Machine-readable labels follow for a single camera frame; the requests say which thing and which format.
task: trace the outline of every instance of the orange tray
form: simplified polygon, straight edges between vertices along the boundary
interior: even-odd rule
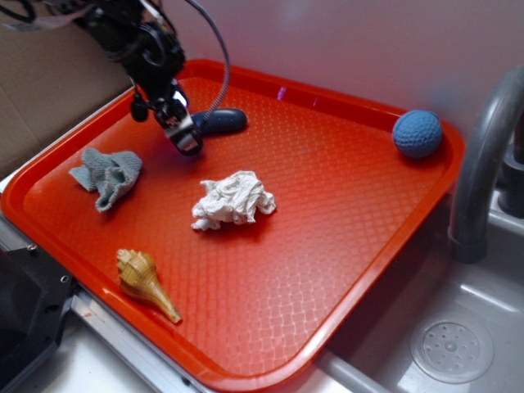
[[[211,104],[220,64],[189,61],[179,80],[190,111]],[[132,93],[30,163],[2,195],[2,210],[91,292],[206,386],[253,391],[306,366],[454,182],[463,155],[444,124],[423,160],[403,157],[391,130],[405,111],[233,67],[223,106],[246,130],[207,138],[181,156],[152,119],[133,122]],[[87,147],[134,151],[134,189],[95,209],[68,174]],[[253,170],[275,195],[256,223],[193,231],[203,179]],[[174,325],[120,290],[116,251],[149,252],[183,316]]]

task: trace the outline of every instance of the seashell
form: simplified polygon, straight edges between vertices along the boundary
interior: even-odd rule
[[[118,250],[116,265],[120,273],[120,288],[135,300],[156,305],[171,321],[182,317],[174,308],[156,276],[155,260],[145,252]]]

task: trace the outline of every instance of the faucet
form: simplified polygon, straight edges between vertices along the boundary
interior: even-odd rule
[[[464,153],[448,230],[451,255],[456,260],[475,263],[486,257],[495,184],[501,187],[500,209],[524,218],[523,113],[524,65],[520,65],[491,91]]]

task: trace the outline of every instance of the white paper towel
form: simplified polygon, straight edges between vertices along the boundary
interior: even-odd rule
[[[193,217],[198,219],[193,229],[220,229],[220,222],[254,223],[257,207],[265,215],[276,207],[273,194],[264,190],[252,171],[241,170],[218,182],[204,180],[201,185],[207,195],[193,206]]]

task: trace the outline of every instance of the drain cover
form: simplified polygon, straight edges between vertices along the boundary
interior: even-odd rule
[[[420,369],[437,381],[471,382],[491,366],[493,342],[475,320],[460,314],[424,319],[411,336],[411,354]]]

